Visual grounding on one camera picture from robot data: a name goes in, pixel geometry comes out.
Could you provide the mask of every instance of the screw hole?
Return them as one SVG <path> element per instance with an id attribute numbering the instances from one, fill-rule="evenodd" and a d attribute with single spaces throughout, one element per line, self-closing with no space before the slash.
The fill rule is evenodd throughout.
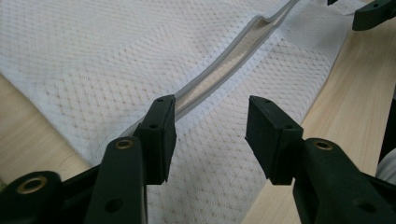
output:
<path id="1" fill-rule="evenodd" d="M 30 194 L 42 189 L 47 184 L 47 178 L 40 175 L 24 181 L 18 186 L 17 192 L 19 194 Z"/>
<path id="2" fill-rule="evenodd" d="M 359 209 L 368 212 L 368 213 L 375 213 L 376 209 L 372 203 L 367 202 L 364 199 L 355 199 L 353 203 L 359 207 Z"/>
<path id="3" fill-rule="evenodd" d="M 113 199 L 106 203 L 105 210 L 108 213 L 115 213 L 119 211 L 123 206 L 123 201 L 121 199 Z"/>
<path id="4" fill-rule="evenodd" d="M 314 142 L 315 147 L 323 150 L 332 150 L 332 145 L 327 142 L 317 141 Z"/>
<path id="5" fill-rule="evenodd" d="M 117 149 L 125 149 L 134 145 L 134 142 L 129 139 L 122 139 L 116 143 Z"/>

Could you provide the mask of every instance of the white mesh fabric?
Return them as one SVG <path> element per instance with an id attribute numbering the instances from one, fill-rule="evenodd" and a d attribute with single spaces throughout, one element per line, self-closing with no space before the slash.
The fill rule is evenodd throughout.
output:
<path id="1" fill-rule="evenodd" d="M 270 17 L 285 3 L 1 2 L 0 69 L 96 164 L 153 99 L 181 89 L 251 18 Z M 351 22 L 330 11 L 302 1 L 233 77 L 177 122 L 169 182 L 148 187 L 150 223 L 242 220 L 265 182 L 244 140 L 248 97 L 269 98 L 302 121 Z"/>
<path id="2" fill-rule="evenodd" d="M 302 1 L 227 82 L 178 121 L 169 182 L 148 186 L 148 221 L 240 223 L 265 182 L 244 139 L 249 95 L 274 101 L 301 123 L 350 23 Z"/>
<path id="3" fill-rule="evenodd" d="M 396 149 L 388 153 L 378 164 L 375 177 L 396 185 Z"/>
<path id="4" fill-rule="evenodd" d="M 91 164 L 287 0 L 1 1 L 0 72 Z"/>
<path id="5" fill-rule="evenodd" d="M 327 6 L 327 0 L 315 0 L 320 6 Z M 353 15 L 356 10 L 364 7 L 367 3 L 363 1 L 350 1 L 350 0 L 338 0 L 329 6 L 329 10 L 340 15 Z"/>
<path id="6" fill-rule="evenodd" d="M 177 101 L 176 110 L 181 109 L 183 105 L 186 105 L 200 97 L 200 94 L 210 88 L 222 77 L 225 77 L 226 73 L 233 69 L 233 66 L 239 63 L 244 56 L 251 52 L 251 47 L 259 41 L 260 38 L 270 34 L 271 28 L 272 23 L 268 24 L 263 19 L 257 19 L 255 25 L 249 29 L 233 51 L 224 58 L 222 63 L 219 64 L 219 66 L 217 66 L 216 69 L 214 69 L 203 81 L 195 85 L 188 94 Z"/>

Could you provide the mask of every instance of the wooden table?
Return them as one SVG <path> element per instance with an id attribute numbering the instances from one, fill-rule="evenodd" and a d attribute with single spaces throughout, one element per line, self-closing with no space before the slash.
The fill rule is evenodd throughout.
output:
<path id="1" fill-rule="evenodd" d="M 337 143 L 375 173 L 396 83 L 396 20 L 349 32 L 329 79 L 306 116 L 304 137 Z M 52 170 L 63 180 L 89 168 L 19 91 L 0 76 L 0 178 Z M 244 223 L 298 223 L 291 187 L 268 181 Z"/>

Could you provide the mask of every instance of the black clamp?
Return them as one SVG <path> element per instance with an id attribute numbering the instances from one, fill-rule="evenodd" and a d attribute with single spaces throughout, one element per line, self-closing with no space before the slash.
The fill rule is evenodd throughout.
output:
<path id="1" fill-rule="evenodd" d="M 328 0 L 327 4 L 332 5 L 337 0 Z M 384 21 L 396 16 L 396 0 L 375 0 L 355 12 L 352 30 L 370 30 Z"/>
<path id="2" fill-rule="evenodd" d="M 250 96 L 247 142 L 274 185 L 295 178 L 303 224 L 396 222 L 396 186 L 361 173 L 335 143 L 302 136 L 276 104 Z"/>
<path id="3" fill-rule="evenodd" d="M 147 223 L 146 185 L 169 176 L 176 144 L 173 95 L 153 102 L 134 136 L 107 145 L 102 163 L 64 182 L 34 172 L 0 194 L 0 223 Z"/>

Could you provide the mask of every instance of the metal rivet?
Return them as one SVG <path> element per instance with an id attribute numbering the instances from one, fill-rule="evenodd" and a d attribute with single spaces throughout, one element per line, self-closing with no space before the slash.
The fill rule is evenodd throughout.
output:
<path id="1" fill-rule="evenodd" d="M 134 145 L 134 142 L 129 139 L 122 139 L 116 143 L 116 149 L 125 149 Z"/>
<path id="2" fill-rule="evenodd" d="M 332 144 L 323 142 L 323 141 L 316 141 L 314 142 L 315 147 L 323 150 L 332 150 Z"/>
<path id="3" fill-rule="evenodd" d="M 42 189 L 47 184 L 47 178 L 39 175 L 37 177 L 25 180 L 21 185 L 18 186 L 17 192 L 19 194 L 30 194 Z"/>

